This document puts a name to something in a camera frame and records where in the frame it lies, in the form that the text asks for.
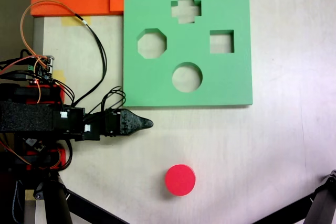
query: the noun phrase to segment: orange wire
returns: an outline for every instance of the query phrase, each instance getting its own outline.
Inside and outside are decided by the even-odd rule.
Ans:
[[[3,148],[7,149],[9,152],[13,153],[14,155],[16,155],[19,159],[21,159],[24,163],[26,163],[27,165],[32,165],[30,162],[26,161],[23,157],[21,157],[20,155],[16,154],[9,146],[6,146],[2,140],[0,139],[0,145],[3,146]]]
[[[40,59],[38,58],[38,60],[35,62],[35,64],[34,64],[34,73],[35,73],[35,71],[36,71],[36,65],[37,65],[37,63],[40,61]],[[37,87],[38,87],[38,100],[37,100],[37,103],[36,104],[38,104],[39,102],[40,102],[40,100],[41,100],[41,88],[40,88],[40,84],[38,84],[38,79],[36,79],[36,84],[37,84]]]
[[[62,5],[63,7],[65,7],[66,9],[68,9],[69,11],[71,11],[74,15],[76,14],[69,6],[63,4],[62,2],[60,1],[57,1],[57,0],[38,0],[38,1],[35,1],[33,2],[32,4],[30,4],[26,9],[25,11],[23,12],[22,14],[22,17],[21,17],[21,21],[20,21],[20,33],[21,33],[21,38],[22,38],[22,41],[23,43],[25,44],[25,46],[27,47],[27,49],[31,52],[32,55],[36,55],[36,53],[32,50],[32,48],[28,45],[26,39],[25,39],[25,35],[23,33],[23,22],[24,22],[24,19],[25,19],[25,16],[27,14],[27,12],[29,11],[29,9],[33,6],[33,5],[36,5],[38,3],[42,3],[42,2],[52,2],[52,3],[57,3],[59,5]]]
[[[25,60],[25,59],[29,59],[29,58],[35,58],[35,56],[27,56],[25,58],[19,59],[17,61],[14,61],[13,63],[9,64],[7,67],[5,67],[3,70],[0,71],[0,74],[4,73],[8,68],[10,68],[12,65],[17,64],[18,62]]]
[[[5,148],[6,150],[8,150],[9,152],[11,152],[14,155],[16,155],[19,159],[21,159],[27,165],[32,165],[30,162],[26,161],[23,157],[21,157],[20,155],[16,154],[9,146],[7,146],[6,144],[4,144],[1,138],[0,138],[0,145],[2,145],[3,148]],[[58,151],[58,154],[59,154],[58,161],[57,161],[57,163],[55,165],[53,165],[52,167],[50,167],[50,169],[57,168],[57,166],[61,163],[61,151],[59,150],[59,148],[57,148],[57,151]]]

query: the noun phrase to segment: circular hole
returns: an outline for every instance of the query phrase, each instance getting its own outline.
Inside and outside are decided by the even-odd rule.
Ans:
[[[200,68],[191,62],[179,64],[173,73],[173,84],[181,92],[192,92],[198,89],[202,80]]]

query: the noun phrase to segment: wire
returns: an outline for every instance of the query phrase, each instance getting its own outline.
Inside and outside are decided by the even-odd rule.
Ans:
[[[112,91],[121,91],[121,86],[116,86],[116,87],[114,87],[113,89],[111,89],[105,96],[104,96],[104,98],[103,98],[103,100],[100,102],[100,103],[98,103],[92,110],[90,110],[90,112],[89,113],[87,113],[85,116],[84,116],[84,118],[86,117],[86,116],[88,116],[89,114],[91,114],[91,112],[93,111],[93,110],[95,110],[96,109],[96,107],[98,107],[99,105],[101,105],[103,102],[105,102],[106,101],[106,99],[107,98],[109,98],[109,97],[111,97],[113,94],[115,94],[115,93],[117,93],[117,92],[112,92]]]
[[[83,18],[80,17],[79,15],[76,15],[79,19],[81,19],[81,21],[83,21]],[[100,51],[100,56],[101,56],[101,60],[102,60],[102,77],[100,79],[100,81],[92,88],[90,89],[86,94],[84,94],[82,97],[80,97],[76,102],[73,103],[72,106],[76,106],[81,100],[83,100],[85,97],[87,97],[89,94],[91,94],[92,92],[94,92],[94,90],[96,90],[96,88],[103,82],[105,76],[106,76],[106,72],[107,72],[107,57],[106,57],[106,52],[105,49],[102,45],[102,43],[100,42],[99,38],[97,37],[97,35],[95,34],[95,32],[91,29],[91,27],[86,24],[86,26],[88,27],[88,29],[91,31],[94,39],[96,40],[96,43],[98,45],[99,51]]]
[[[7,135],[6,135],[6,133],[2,133],[3,134],[3,136],[4,136],[4,139],[5,139],[5,142],[6,142],[6,144],[9,146],[9,143],[8,143],[8,138],[7,138]]]
[[[18,182],[16,181],[16,184],[15,184],[15,191],[14,191],[14,197],[13,197],[13,204],[12,204],[12,216],[13,216],[13,220],[18,223],[18,224],[21,224],[21,222],[19,222],[16,218],[15,218],[15,199],[16,199],[16,193],[17,193],[17,185],[18,185]]]
[[[94,39],[96,40],[96,43],[98,45],[99,51],[100,51],[100,55],[101,55],[101,59],[102,59],[102,67],[103,67],[103,71],[102,71],[102,77],[101,80],[93,87],[91,88],[87,93],[85,93],[82,97],[80,97],[76,102],[73,102],[71,106],[76,106],[81,100],[83,100],[85,97],[87,97],[89,94],[91,94],[92,92],[94,92],[94,90],[103,82],[106,72],[107,72],[107,57],[106,57],[106,52],[105,49],[102,45],[102,43],[100,42],[99,38],[97,37],[97,35],[95,34],[95,32],[91,29],[91,27],[86,23],[86,21],[79,16],[77,13],[75,13],[75,11],[73,11],[69,6],[65,5],[64,3],[60,2],[60,1],[56,1],[56,0],[39,0],[36,1],[32,4],[30,4],[25,11],[22,14],[21,17],[21,21],[20,21],[20,33],[21,33],[21,38],[23,43],[25,44],[25,46],[27,47],[27,49],[30,51],[30,53],[35,56],[36,53],[33,51],[33,49],[28,45],[25,36],[24,36],[24,32],[23,32],[23,22],[25,19],[25,16],[27,14],[27,12],[30,10],[30,8],[38,3],[45,3],[45,2],[52,2],[52,3],[57,3],[63,7],[65,7],[66,9],[68,9],[71,13],[73,13],[77,18],[79,18],[83,24],[85,24],[87,26],[87,28],[90,30],[90,32],[92,33]]]
[[[37,63],[40,61],[40,59],[36,60],[35,64],[34,64],[34,73],[36,74],[36,65]],[[38,104],[41,100],[41,88],[40,88],[40,84],[38,84],[38,80],[36,81],[37,84],[37,88],[38,88],[38,100],[37,103]]]
[[[21,38],[22,38],[22,41],[23,43],[25,44],[25,46],[27,47],[27,49],[30,51],[30,53],[32,55],[36,55],[36,53],[32,50],[32,48],[28,45],[26,39],[25,39],[25,35],[23,33],[23,22],[24,22],[24,19],[25,19],[25,16],[27,14],[27,12],[30,10],[30,8],[38,3],[45,3],[45,2],[52,2],[52,3],[57,3],[59,5],[62,5],[63,7],[65,7],[66,9],[68,9],[70,12],[72,12],[74,15],[76,14],[69,6],[63,4],[62,2],[60,1],[57,1],[57,0],[38,0],[38,1],[35,1],[33,2],[32,4],[30,4],[26,9],[25,11],[23,12],[22,14],[22,17],[21,17],[21,21],[20,21],[20,33],[21,33]]]
[[[19,156],[18,154],[16,154],[9,146],[6,146],[3,142],[2,139],[0,138],[0,145],[3,146],[3,148],[5,148],[6,150],[8,150],[9,152],[13,153],[15,156],[17,156],[19,159],[21,159],[24,163],[26,163],[27,165],[32,165],[30,162],[26,161],[23,157]]]
[[[19,203],[19,207],[20,207],[21,211],[23,211],[23,207],[22,207],[21,202],[20,202],[19,187],[17,187],[16,192],[17,192],[17,194],[16,194],[17,202]]]
[[[20,61],[23,61],[23,60],[25,60],[25,59],[29,59],[29,58],[35,58],[35,56],[27,56],[27,57],[25,57],[25,58],[18,59],[18,60],[16,60],[16,61],[12,62],[12,63],[9,64],[7,67],[5,67],[3,70],[1,70],[1,71],[0,71],[0,74],[3,74],[3,73],[4,73],[8,68],[10,68],[12,65],[14,65],[14,64],[16,64],[16,63],[18,63],[18,62],[20,62]]]
[[[72,146],[71,146],[71,142],[70,142],[70,140],[65,140],[65,142],[66,142],[66,144],[68,145],[68,148],[69,148],[69,158],[66,161],[66,163],[64,164],[64,166],[62,166],[61,168],[56,169],[58,171],[65,170],[66,168],[69,167],[69,165],[72,162]]]

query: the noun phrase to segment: cross-shaped hole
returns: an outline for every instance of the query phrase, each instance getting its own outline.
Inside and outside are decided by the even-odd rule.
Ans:
[[[172,17],[178,18],[179,24],[195,23],[195,17],[201,16],[200,0],[172,1]]]

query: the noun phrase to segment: white table surface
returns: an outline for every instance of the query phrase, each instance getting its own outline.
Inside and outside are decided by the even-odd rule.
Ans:
[[[130,108],[154,127],[74,142],[65,185],[130,223],[252,223],[311,193],[336,168],[335,15],[336,0],[250,0],[254,104]],[[122,84],[123,19],[91,20],[108,73],[79,103],[87,110]],[[43,53],[55,56],[77,97],[101,77],[97,45],[81,26],[45,18]],[[175,164],[196,173],[184,197],[164,188]],[[42,201],[36,216],[45,223]]]

